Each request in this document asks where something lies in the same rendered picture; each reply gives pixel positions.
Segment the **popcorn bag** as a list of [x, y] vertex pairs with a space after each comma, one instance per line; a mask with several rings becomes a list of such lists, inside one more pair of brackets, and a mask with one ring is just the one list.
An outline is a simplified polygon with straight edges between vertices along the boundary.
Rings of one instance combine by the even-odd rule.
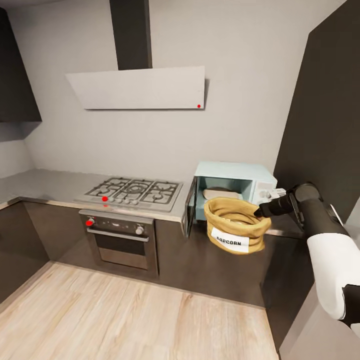
[[263, 250], [263, 235], [272, 222], [269, 216], [254, 215], [259, 208], [247, 200], [233, 197], [209, 199], [203, 207], [209, 239], [235, 255], [248, 255]]

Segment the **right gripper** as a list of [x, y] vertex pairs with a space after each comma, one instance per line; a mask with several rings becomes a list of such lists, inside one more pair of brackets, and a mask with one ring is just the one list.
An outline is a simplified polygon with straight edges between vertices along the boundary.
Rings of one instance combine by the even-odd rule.
[[264, 217], [280, 216], [288, 214], [280, 205], [280, 198], [276, 198], [270, 202], [261, 203], [259, 208], [253, 213], [255, 216], [263, 215]]

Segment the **microwave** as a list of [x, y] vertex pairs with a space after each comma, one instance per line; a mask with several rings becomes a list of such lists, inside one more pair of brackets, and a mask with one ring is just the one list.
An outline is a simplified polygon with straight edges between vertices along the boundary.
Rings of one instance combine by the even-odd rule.
[[262, 164], [200, 161], [181, 218], [184, 243], [189, 243], [196, 207], [216, 197], [230, 197], [259, 206], [268, 203], [268, 190], [278, 180]]

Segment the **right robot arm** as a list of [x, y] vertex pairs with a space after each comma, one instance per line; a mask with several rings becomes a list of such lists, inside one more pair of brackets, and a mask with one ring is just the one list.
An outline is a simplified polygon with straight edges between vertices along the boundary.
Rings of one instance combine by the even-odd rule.
[[293, 188], [268, 189], [269, 202], [253, 213], [264, 217], [295, 211], [304, 230], [316, 291], [323, 310], [349, 326], [360, 339], [360, 250], [344, 228], [335, 208], [311, 181]]

